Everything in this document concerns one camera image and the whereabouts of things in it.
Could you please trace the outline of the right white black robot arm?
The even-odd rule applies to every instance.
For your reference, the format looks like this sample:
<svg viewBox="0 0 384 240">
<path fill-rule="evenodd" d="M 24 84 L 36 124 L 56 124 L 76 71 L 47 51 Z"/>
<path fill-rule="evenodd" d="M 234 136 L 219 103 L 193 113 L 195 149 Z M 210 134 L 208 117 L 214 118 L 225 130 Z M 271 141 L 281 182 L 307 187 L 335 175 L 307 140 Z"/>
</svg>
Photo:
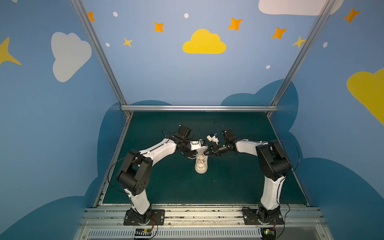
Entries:
<svg viewBox="0 0 384 240">
<path fill-rule="evenodd" d="M 238 140 L 232 129 L 224 130 L 225 143 L 220 144 L 214 134 L 207 136 L 213 145 L 204 154 L 219 157 L 221 154 L 233 151 L 258 157 L 261 171 L 264 175 L 264 188 L 258 203 L 257 219 L 261 224 L 270 224 L 281 216 L 280 197 L 284 181 L 292 169 L 292 163 L 278 140 L 251 141 Z"/>
</svg>

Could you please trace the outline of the left aluminium frame post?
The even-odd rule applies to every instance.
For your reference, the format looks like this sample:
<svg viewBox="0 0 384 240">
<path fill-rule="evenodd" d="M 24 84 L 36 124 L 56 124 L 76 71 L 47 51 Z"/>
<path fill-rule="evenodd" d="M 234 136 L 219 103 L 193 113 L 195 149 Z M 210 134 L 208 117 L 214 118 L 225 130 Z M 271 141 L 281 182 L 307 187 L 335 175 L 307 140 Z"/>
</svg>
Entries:
<svg viewBox="0 0 384 240">
<path fill-rule="evenodd" d="M 71 0 L 71 3 L 91 41 L 91 44 L 100 60 L 100 63 L 106 73 L 106 76 L 120 102 L 121 107 L 127 105 L 123 91 L 117 81 L 117 78 L 111 68 L 111 65 L 106 57 L 103 47 L 99 41 L 99 38 L 95 32 L 92 21 L 90 20 L 83 1 Z"/>
</svg>

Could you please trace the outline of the aluminium rail base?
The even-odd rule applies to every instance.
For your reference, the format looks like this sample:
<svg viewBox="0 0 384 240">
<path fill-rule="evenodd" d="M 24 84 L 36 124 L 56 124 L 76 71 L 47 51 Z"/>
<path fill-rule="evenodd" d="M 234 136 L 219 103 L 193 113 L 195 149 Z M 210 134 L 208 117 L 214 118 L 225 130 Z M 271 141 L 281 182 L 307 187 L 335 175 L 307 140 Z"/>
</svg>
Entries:
<svg viewBox="0 0 384 240">
<path fill-rule="evenodd" d="M 165 210 L 162 226 L 124 226 L 128 205 L 86 209 L 76 240 L 261 240 L 261 228 L 275 229 L 276 240 L 331 240 L 319 208 L 283 205 L 283 225 L 245 225 L 242 208 L 255 205 L 154 205 Z M 150 239 L 134 239 L 136 228 L 152 230 Z"/>
</svg>

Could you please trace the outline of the right small circuit board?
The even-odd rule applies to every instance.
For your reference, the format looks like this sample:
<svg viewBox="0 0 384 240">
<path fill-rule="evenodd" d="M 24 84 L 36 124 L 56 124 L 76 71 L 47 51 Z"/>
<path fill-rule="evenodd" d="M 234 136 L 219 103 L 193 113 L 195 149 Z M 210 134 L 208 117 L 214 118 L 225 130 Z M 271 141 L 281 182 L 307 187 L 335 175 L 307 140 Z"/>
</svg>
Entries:
<svg viewBox="0 0 384 240">
<path fill-rule="evenodd" d="M 277 233 L 275 229 L 261 228 L 261 240 L 275 240 Z"/>
</svg>

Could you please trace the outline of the white sneaker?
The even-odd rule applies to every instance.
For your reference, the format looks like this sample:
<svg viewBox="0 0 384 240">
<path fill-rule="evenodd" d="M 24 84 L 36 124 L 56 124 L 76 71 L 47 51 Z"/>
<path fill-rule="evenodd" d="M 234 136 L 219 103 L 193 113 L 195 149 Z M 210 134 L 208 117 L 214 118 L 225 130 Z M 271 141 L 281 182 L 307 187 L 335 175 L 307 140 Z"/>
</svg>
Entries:
<svg viewBox="0 0 384 240">
<path fill-rule="evenodd" d="M 197 150 L 195 170 L 198 174 L 204 174 L 208 170 L 208 156 L 204 154 L 207 149 L 207 147 L 202 147 Z"/>
</svg>

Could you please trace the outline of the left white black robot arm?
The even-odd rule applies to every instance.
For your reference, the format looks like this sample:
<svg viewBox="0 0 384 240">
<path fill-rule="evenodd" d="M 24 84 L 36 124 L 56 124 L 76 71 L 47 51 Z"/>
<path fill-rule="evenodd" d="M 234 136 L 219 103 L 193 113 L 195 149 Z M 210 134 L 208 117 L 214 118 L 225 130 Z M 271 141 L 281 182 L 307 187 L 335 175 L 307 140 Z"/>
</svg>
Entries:
<svg viewBox="0 0 384 240">
<path fill-rule="evenodd" d="M 197 154 L 197 151 L 192 149 L 192 143 L 188 141 L 191 131 L 190 128 L 180 125 L 178 131 L 169 134 L 158 144 L 145 150 L 131 150 L 121 159 L 122 165 L 117 172 L 116 180 L 131 201 L 128 217 L 134 222 L 144 225 L 152 219 L 152 207 L 146 188 L 153 166 L 177 150 L 187 157 Z"/>
</svg>

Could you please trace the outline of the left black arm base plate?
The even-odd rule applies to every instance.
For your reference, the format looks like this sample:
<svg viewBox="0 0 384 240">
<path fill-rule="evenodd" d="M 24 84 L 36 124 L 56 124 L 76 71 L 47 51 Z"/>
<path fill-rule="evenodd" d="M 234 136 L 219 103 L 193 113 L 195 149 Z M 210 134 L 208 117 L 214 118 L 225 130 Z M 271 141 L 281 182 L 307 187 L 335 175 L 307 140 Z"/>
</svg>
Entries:
<svg viewBox="0 0 384 240">
<path fill-rule="evenodd" d="M 129 209 L 124 218 L 124 226 L 162 226 L 165 220 L 165 210 L 148 209 L 143 215 L 140 215 L 133 209 Z"/>
</svg>

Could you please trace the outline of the rear aluminium crossbar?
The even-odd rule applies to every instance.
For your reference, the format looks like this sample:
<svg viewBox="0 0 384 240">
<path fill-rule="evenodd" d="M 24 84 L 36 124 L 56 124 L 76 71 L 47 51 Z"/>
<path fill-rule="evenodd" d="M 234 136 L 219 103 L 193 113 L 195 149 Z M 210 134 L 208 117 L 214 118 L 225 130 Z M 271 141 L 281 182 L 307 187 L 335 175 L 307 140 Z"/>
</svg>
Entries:
<svg viewBox="0 0 384 240">
<path fill-rule="evenodd" d="M 123 111 L 161 112 L 276 112 L 276 106 L 155 106 L 122 105 Z"/>
</svg>

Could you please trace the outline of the aluminium frame post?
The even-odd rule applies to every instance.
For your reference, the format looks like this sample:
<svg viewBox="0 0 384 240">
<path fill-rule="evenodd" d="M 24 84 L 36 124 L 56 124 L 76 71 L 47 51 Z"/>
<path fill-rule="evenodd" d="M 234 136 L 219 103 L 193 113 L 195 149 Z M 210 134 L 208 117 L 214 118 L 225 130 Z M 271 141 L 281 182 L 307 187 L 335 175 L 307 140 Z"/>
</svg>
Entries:
<svg viewBox="0 0 384 240">
<path fill-rule="evenodd" d="M 331 15 L 331 10 L 333 6 L 336 4 L 336 0 L 327 0 L 325 1 L 325 4 L 323 8 L 321 9 L 318 17 L 316 18 L 312 28 L 310 29 L 307 40 L 304 42 L 302 47 L 300 47 L 300 50 L 290 67 L 286 77 L 282 81 L 280 87 L 278 88 L 275 96 L 273 97 L 270 108 L 271 110 L 267 111 L 267 117 L 270 118 L 273 112 L 276 112 L 278 110 L 278 104 L 280 100 L 282 99 L 284 93 L 287 91 L 290 83 L 292 82 L 294 76 L 296 75 L 297 71 L 299 70 L 301 64 L 304 62 L 305 57 L 307 56 L 308 52 L 310 51 L 313 43 L 316 41 L 319 33 L 321 32 L 322 28 L 326 24 L 329 16 Z"/>
<path fill-rule="evenodd" d="M 127 105 L 123 91 L 117 81 L 117 78 L 111 68 L 111 65 L 106 57 L 103 47 L 99 41 L 99 38 L 95 32 L 92 21 L 90 20 L 83 1 L 71 0 L 71 3 L 91 41 L 91 44 L 100 60 L 100 63 L 106 73 L 106 76 L 120 102 L 121 107 Z"/>
</svg>

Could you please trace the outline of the small circuit board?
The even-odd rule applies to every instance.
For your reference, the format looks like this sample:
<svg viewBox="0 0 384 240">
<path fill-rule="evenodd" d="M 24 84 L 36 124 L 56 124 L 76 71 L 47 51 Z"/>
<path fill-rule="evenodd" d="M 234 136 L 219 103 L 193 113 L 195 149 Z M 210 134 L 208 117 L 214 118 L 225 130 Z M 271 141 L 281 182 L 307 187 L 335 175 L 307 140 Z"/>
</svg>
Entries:
<svg viewBox="0 0 384 240">
<path fill-rule="evenodd" d="M 136 228 L 134 230 L 134 239 L 150 239 L 152 235 L 152 230 L 148 228 Z"/>
<path fill-rule="evenodd" d="M 275 229 L 261 228 L 261 240 L 275 240 L 277 233 Z"/>
</svg>

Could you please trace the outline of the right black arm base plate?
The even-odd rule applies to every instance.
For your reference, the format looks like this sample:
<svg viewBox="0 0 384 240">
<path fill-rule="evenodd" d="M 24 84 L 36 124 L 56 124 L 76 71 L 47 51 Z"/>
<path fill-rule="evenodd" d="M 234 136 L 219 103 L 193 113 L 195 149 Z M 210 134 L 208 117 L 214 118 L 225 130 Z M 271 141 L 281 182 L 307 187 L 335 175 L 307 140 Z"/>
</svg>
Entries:
<svg viewBox="0 0 384 240">
<path fill-rule="evenodd" d="M 283 225 L 284 218 L 280 208 L 275 210 L 242 208 L 245 225 Z"/>
</svg>

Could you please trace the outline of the left small circuit board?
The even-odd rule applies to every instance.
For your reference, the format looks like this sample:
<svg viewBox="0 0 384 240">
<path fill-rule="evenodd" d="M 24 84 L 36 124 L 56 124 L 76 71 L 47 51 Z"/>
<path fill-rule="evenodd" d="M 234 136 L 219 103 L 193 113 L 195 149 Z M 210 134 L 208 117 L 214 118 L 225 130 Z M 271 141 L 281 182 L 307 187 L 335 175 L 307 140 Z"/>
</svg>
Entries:
<svg viewBox="0 0 384 240">
<path fill-rule="evenodd" d="M 148 228 L 136 228 L 134 230 L 134 239 L 150 239 L 152 235 L 152 230 Z"/>
</svg>

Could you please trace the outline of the right aluminium frame post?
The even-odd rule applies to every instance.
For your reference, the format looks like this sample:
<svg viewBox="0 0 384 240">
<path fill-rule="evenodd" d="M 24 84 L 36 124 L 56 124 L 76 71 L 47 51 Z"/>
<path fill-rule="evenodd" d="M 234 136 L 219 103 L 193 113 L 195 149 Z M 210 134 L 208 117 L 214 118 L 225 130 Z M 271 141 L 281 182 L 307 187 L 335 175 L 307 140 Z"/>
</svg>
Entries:
<svg viewBox="0 0 384 240">
<path fill-rule="evenodd" d="M 282 81 L 280 87 L 278 88 L 275 96 L 273 97 L 270 108 L 271 110 L 267 111 L 267 117 L 270 118 L 273 112 L 276 112 L 278 110 L 278 104 L 280 100 L 282 99 L 284 93 L 287 91 L 290 83 L 292 82 L 294 76 L 296 75 L 297 71 L 299 70 L 301 64 L 304 62 L 305 57 L 307 56 L 308 52 L 310 51 L 313 43 L 316 41 L 319 33 L 321 32 L 322 28 L 326 24 L 329 16 L 331 15 L 331 10 L 333 6 L 336 4 L 336 0 L 327 0 L 325 1 L 325 4 L 323 8 L 321 9 L 318 17 L 316 18 L 312 28 L 310 29 L 307 40 L 304 42 L 302 47 L 300 47 L 300 50 L 290 67 L 286 77 Z"/>
</svg>

